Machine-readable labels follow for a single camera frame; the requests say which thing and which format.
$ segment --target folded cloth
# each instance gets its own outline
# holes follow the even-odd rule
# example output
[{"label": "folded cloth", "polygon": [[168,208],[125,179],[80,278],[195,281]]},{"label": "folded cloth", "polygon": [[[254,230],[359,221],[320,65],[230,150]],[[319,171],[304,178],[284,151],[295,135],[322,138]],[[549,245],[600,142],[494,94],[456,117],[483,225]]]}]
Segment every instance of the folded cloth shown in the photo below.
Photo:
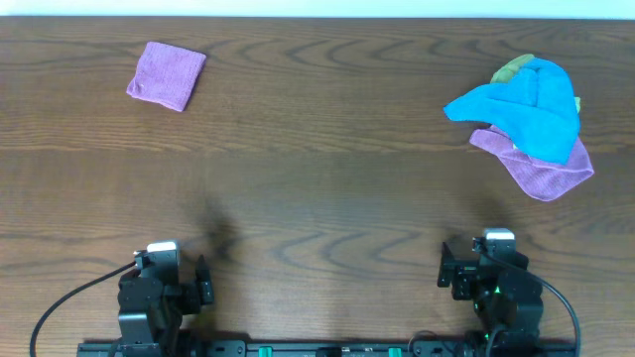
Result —
[{"label": "folded cloth", "polygon": [[579,132],[572,83],[557,64],[531,59],[508,83],[474,88],[448,104],[452,121],[481,121],[507,133],[523,153],[566,164]]},{"label": "folded cloth", "polygon": [[126,92],[133,98],[183,111],[204,63],[203,54],[150,42]]},{"label": "folded cloth", "polygon": [[542,201],[560,197],[594,174],[580,139],[575,140],[566,165],[547,163],[514,149],[509,136],[494,125],[475,130],[469,143],[497,156],[520,187]]}]

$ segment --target wooden table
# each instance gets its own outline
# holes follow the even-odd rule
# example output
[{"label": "wooden table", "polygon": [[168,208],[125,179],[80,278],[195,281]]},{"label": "wooden table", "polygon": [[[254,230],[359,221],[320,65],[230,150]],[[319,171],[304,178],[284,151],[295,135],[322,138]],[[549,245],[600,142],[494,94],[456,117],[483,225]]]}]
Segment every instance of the wooden table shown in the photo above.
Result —
[{"label": "wooden table", "polygon": [[[183,113],[125,93],[149,41],[207,55]],[[479,323],[436,286],[441,243],[504,226],[576,308],[583,356],[632,355],[634,41],[632,22],[2,18],[0,354],[163,239],[211,261],[206,335],[460,335]],[[571,75],[596,171],[551,203],[442,112],[524,53]],[[117,337],[116,283],[56,311],[40,356]],[[543,336],[572,338],[544,301]]]}]

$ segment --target blue cloth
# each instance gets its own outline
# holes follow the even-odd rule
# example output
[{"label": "blue cloth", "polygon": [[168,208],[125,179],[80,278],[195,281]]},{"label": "blue cloth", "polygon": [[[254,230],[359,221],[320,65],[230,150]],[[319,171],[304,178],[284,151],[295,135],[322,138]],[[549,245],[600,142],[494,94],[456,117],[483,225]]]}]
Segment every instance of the blue cloth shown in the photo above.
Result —
[{"label": "blue cloth", "polygon": [[548,163],[566,164],[579,132],[569,76],[544,59],[524,64],[509,83],[474,88],[444,111],[452,121],[496,125],[520,151]]}]

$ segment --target purple towel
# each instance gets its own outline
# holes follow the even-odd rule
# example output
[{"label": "purple towel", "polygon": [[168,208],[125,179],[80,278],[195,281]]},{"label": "purple towel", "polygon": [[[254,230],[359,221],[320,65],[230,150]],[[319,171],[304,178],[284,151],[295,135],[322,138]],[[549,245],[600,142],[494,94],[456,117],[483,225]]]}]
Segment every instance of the purple towel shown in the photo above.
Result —
[{"label": "purple towel", "polygon": [[579,138],[575,140],[565,165],[547,163],[514,149],[507,134],[493,125],[489,129],[475,130],[469,143],[497,156],[520,187],[542,201],[560,197],[594,173]]},{"label": "purple towel", "polygon": [[150,42],[126,92],[133,98],[183,111],[204,63],[203,54]]}]

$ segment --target white backdrop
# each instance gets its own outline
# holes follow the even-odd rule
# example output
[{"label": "white backdrop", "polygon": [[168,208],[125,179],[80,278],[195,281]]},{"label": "white backdrop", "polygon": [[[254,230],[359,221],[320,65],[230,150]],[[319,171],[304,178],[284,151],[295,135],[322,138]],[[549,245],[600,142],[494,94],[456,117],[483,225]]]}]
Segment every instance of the white backdrop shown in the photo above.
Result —
[{"label": "white backdrop", "polygon": [[635,0],[0,0],[0,15],[635,19]]}]

